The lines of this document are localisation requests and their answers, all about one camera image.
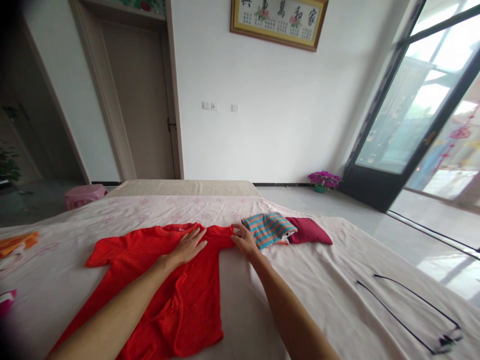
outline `pink stool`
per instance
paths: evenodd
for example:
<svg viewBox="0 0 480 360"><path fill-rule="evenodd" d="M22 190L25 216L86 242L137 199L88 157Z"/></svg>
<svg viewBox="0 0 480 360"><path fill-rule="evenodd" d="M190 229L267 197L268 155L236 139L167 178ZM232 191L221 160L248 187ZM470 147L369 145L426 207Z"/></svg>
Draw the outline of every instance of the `pink stool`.
<svg viewBox="0 0 480 360"><path fill-rule="evenodd" d="M77 186L65 194L67 210L79 208L92 201L103 198L108 191L102 184Z"/></svg>

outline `left hand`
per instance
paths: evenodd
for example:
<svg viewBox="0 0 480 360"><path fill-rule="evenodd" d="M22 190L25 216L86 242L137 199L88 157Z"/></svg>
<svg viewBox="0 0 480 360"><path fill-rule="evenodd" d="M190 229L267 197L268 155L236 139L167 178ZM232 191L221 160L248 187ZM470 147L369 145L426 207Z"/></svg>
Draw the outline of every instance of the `left hand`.
<svg viewBox="0 0 480 360"><path fill-rule="evenodd" d="M188 263L207 245L207 241L200 242L206 232L207 229L200 231L200 228L197 227L192 232L185 234L168 257L177 265Z"/></svg>

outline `maroon pouch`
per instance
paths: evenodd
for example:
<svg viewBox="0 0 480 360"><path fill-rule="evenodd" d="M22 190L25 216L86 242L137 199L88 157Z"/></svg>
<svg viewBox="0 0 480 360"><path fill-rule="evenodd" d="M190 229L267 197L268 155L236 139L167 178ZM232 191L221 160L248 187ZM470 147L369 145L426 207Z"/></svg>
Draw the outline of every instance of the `maroon pouch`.
<svg viewBox="0 0 480 360"><path fill-rule="evenodd" d="M330 236L312 219L307 217L287 217L286 219L298 229L297 232L288 237L292 244L322 243L333 245Z"/></svg>

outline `red t-shirt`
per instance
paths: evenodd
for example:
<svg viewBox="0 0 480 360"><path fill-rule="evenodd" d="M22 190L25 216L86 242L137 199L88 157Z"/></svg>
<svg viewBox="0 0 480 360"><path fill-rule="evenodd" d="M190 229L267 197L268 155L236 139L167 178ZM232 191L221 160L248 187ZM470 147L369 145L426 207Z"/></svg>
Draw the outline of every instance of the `red t-shirt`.
<svg viewBox="0 0 480 360"><path fill-rule="evenodd" d="M154 226L98 241L85 266L110 267L54 349L197 227L204 229L199 223ZM207 228L205 248L160 286L117 359L187 357L223 338L219 252L234 246L233 234L231 227Z"/></svg>

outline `white wall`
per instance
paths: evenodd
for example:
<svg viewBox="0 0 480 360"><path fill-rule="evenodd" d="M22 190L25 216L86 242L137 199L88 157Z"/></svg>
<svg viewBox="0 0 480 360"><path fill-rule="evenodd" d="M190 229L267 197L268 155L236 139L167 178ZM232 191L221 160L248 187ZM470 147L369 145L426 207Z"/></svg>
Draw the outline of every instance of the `white wall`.
<svg viewBox="0 0 480 360"><path fill-rule="evenodd" d="M68 0L32 1L24 15L90 181L120 181Z"/></svg>
<svg viewBox="0 0 480 360"><path fill-rule="evenodd" d="M184 178L303 183L338 171L382 33L398 27L394 2L330 0L311 53L231 33L231 0L173 0Z"/></svg>

